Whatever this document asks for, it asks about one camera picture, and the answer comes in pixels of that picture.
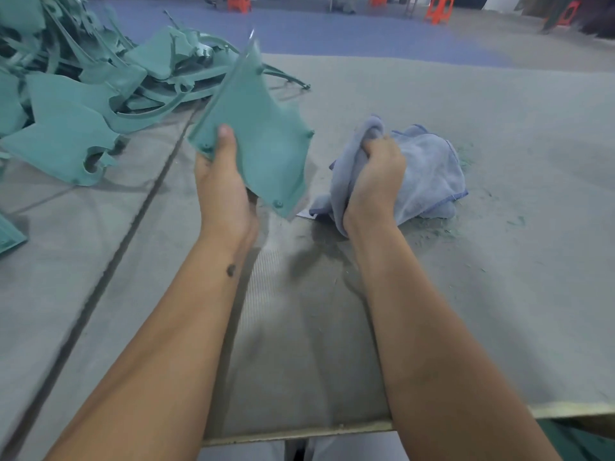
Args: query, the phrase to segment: forearm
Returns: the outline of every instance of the forearm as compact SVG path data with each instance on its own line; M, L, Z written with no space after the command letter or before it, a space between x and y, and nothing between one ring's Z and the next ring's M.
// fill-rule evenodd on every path
M410 459L559 459L390 223L350 224L384 383Z
M215 240L198 241L48 459L194 459L241 267Z

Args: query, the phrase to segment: microfiber towel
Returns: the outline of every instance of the microfiber towel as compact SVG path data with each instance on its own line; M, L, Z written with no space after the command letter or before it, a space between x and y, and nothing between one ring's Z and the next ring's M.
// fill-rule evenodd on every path
M380 117L370 116L354 133L341 157L329 167L333 170L330 193L317 197L309 210L310 215L330 215L340 233L346 237L348 234L342 224L344 211L358 174L368 160L361 142L383 135L384 124ZM406 158L404 181L395 201L397 225L416 216L455 216L453 201L465 197L467 189L459 157L452 144L421 125L412 125L402 133L393 131L391 137Z

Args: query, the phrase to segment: blue floor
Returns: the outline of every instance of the blue floor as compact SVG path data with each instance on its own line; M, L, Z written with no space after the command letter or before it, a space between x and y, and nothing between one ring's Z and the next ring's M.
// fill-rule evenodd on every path
M251 13L229 13L203 4L110 0L123 32L142 42L174 19L208 34L224 37L238 48L247 43L254 28L265 53L375 56L406 58L476 66L510 66L500 53L491 52L468 38L460 38L446 26L420 20L377 16L311 13L254 8ZM91 7L104 18L100 4Z

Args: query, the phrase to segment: hand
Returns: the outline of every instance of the hand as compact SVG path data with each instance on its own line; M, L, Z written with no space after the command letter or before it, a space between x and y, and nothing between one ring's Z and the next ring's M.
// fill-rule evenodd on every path
M390 137L364 141L362 146L369 161L358 175L344 213L348 232L362 224L394 221L393 208L406 171L406 159Z
M245 257L258 236L258 217L256 198L250 200L237 171L236 158L235 134L227 125L218 128L213 162L196 154L194 178L201 206L199 240L215 240Z

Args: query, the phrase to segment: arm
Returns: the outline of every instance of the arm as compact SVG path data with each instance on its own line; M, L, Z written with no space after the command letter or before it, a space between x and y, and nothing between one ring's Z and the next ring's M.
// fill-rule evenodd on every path
M223 126L215 162L197 155L201 234L46 460L196 458L239 273L258 234L235 153L233 132Z
M436 291L393 218L405 159L364 144L344 226L363 278L387 399L408 457L559 460L536 421Z

